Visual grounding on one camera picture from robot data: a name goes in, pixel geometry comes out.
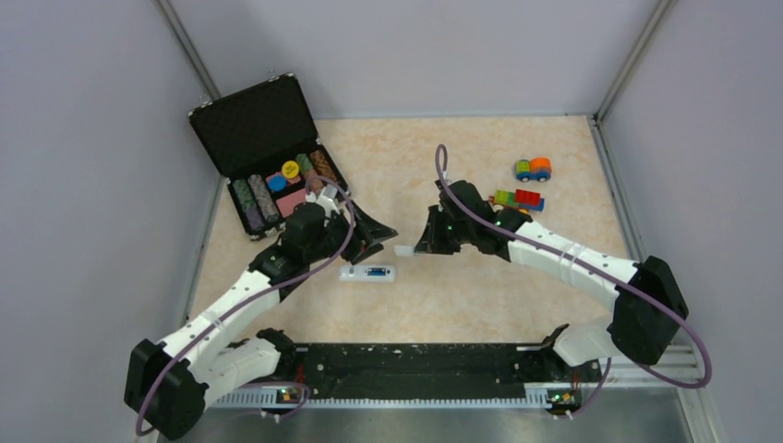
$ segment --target white object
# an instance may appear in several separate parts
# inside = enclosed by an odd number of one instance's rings
[[[410,245],[394,245],[394,254],[397,257],[413,257],[416,251]]]
[[[397,269],[389,265],[345,265],[338,275],[340,281],[391,283],[397,277]]]

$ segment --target white wall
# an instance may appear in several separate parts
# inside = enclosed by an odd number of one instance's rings
[[[202,92],[151,1],[2,2],[0,34],[0,439],[127,442],[217,183]]]
[[[715,362],[731,441],[780,441],[783,3],[679,2],[606,123],[648,252]]]
[[[316,117],[592,113],[657,0],[174,0],[223,95],[294,71]]]

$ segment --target toy car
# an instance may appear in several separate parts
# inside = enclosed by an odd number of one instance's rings
[[[546,157],[536,157],[533,160],[519,160],[516,163],[516,178],[522,182],[538,180],[546,182],[552,177],[552,163]]]

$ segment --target white connector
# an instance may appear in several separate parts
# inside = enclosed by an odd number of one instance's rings
[[[389,265],[345,265],[340,267],[340,281],[364,283],[391,283],[397,277],[397,269]]]

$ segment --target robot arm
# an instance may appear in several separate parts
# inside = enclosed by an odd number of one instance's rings
[[[126,381],[128,406],[138,412],[153,380],[194,340],[199,341],[171,367],[145,413],[145,419],[168,438],[183,436],[223,395],[274,372],[286,343],[274,337],[258,337],[234,349],[227,346],[254,318],[281,303],[304,279],[253,301],[248,299],[308,273],[312,263],[339,250],[348,235],[349,222],[337,209],[336,193],[336,188],[327,186],[317,197],[308,195],[307,202],[298,205],[286,220],[278,241],[261,251],[223,296],[182,329],[157,343],[144,340],[134,348]],[[382,242],[397,232],[367,216],[355,203],[353,207],[355,226],[341,257],[355,264],[382,250]],[[243,302],[247,304],[227,316]]]
[[[563,254],[557,256],[527,243],[489,230],[471,219],[443,191],[440,181],[440,203],[429,207],[424,234],[416,245],[417,253],[454,254],[464,244],[480,252],[541,269],[571,286],[581,289],[610,314],[591,322],[568,326],[554,341],[554,351],[568,365],[624,354],[642,365],[654,365],[669,346],[679,326],[650,304],[615,286],[593,272],[576,266],[579,258],[603,269],[621,281],[646,293],[686,318],[688,308],[671,269],[663,260],[648,257],[643,263],[611,257],[557,235],[517,210],[494,210],[482,199],[476,187],[465,181],[449,185],[453,194],[481,219],[507,231],[552,246]]]

